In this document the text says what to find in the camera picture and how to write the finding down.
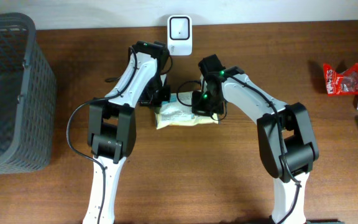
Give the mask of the yellow white snack bag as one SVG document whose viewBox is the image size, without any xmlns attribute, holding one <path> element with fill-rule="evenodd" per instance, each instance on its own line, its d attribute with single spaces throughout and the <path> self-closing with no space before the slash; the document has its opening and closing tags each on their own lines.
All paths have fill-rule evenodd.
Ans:
<svg viewBox="0 0 358 224">
<path fill-rule="evenodd" d="M 218 124 L 217 114 L 213 117 L 200 116 L 191 112 L 191 107 L 181 104 L 175 93 L 169 101 L 163 101 L 159 111 L 155 113 L 156 129 L 167 126 L 196 126 L 197 124 Z"/>
</svg>

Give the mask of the red snack bag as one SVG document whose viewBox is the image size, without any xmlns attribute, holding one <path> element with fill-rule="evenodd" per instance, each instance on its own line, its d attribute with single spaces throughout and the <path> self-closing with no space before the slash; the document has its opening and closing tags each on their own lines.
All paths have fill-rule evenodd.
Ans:
<svg viewBox="0 0 358 224">
<path fill-rule="evenodd" d="M 329 64 L 323 65 L 326 91 L 329 96 L 358 95 L 358 63 L 342 73 Z"/>
</svg>

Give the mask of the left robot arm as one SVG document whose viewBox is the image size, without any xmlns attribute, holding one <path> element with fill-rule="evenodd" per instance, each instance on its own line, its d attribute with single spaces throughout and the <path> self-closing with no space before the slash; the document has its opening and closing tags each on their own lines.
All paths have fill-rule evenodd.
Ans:
<svg viewBox="0 0 358 224">
<path fill-rule="evenodd" d="M 159 107 L 170 99 L 164 71 L 169 58 L 166 44 L 138 41 L 129 48 L 127 68 L 116 86 L 89 103 L 88 145 L 95 163 L 83 223 L 114 223 L 120 174 L 136 140 L 135 108 Z"/>
</svg>

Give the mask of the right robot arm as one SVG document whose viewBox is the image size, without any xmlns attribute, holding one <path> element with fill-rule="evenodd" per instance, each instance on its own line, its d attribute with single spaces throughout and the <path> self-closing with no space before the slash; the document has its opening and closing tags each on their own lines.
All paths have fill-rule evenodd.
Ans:
<svg viewBox="0 0 358 224">
<path fill-rule="evenodd" d="M 203 58 L 198 67 L 201 90 L 192 94 L 194 114 L 221 121 L 231 103 L 256 124 L 260 160 L 273 179 L 269 223 L 308 223 L 305 188 L 319 149 L 306 107 L 272 97 L 241 68 L 224 67 L 217 55 Z"/>
</svg>

